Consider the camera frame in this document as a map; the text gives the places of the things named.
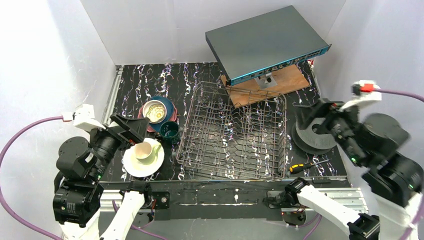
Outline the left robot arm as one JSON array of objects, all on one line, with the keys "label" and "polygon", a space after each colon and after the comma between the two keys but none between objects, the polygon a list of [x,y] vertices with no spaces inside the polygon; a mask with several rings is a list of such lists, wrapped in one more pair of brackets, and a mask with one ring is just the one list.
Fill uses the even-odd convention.
[{"label": "left robot arm", "polygon": [[145,181],[132,181],[120,191],[122,203],[104,233],[99,232],[101,196],[100,180],[119,151],[144,141],[150,120],[130,119],[116,113],[111,124],[102,124],[91,113],[75,113],[75,127],[89,138],[76,136],[59,148],[56,167],[62,180],[55,181],[52,201],[55,220],[69,240],[123,240],[140,208],[151,195]]}]

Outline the patterned white bowl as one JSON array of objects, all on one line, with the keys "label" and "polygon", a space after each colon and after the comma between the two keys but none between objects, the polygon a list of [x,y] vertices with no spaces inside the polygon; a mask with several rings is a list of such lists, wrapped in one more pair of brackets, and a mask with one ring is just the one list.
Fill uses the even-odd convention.
[{"label": "patterned white bowl", "polygon": [[158,100],[150,100],[143,105],[142,115],[149,119],[151,124],[161,122],[167,114],[166,107]]}]

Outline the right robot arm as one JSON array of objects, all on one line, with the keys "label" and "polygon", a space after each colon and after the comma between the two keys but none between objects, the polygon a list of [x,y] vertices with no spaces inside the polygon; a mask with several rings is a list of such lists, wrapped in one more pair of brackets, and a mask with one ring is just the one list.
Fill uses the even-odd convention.
[{"label": "right robot arm", "polygon": [[378,203],[378,214],[346,207],[318,191],[303,178],[289,183],[281,196],[285,205],[305,206],[326,218],[350,240],[416,240],[424,214],[424,170],[398,152],[410,137],[399,122],[383,113],[359,122],[360,107],[320,99],[296,108],[296,127],[317,125],[328,134],[357,167],[366,168],[362,179]]}]

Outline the dark green mug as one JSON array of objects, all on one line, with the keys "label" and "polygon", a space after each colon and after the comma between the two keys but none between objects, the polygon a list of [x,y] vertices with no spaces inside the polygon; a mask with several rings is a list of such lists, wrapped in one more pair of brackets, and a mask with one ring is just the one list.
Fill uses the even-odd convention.
[{"label": "dark green mug", "polygon": [[163,140],[168,143],[176,144],[180,141],[179,125],[174,121],[167,121],[160,127],[159,133]]}]

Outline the light green mug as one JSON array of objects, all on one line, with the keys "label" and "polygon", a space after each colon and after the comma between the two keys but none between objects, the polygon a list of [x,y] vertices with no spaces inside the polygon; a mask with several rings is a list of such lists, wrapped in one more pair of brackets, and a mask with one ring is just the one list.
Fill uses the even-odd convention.
[{"label": "light green mug", "polygon": [[138,143],[134,146],[134,157],[142,164],[151,164],[159,152],[161,144],[149,142]]}]

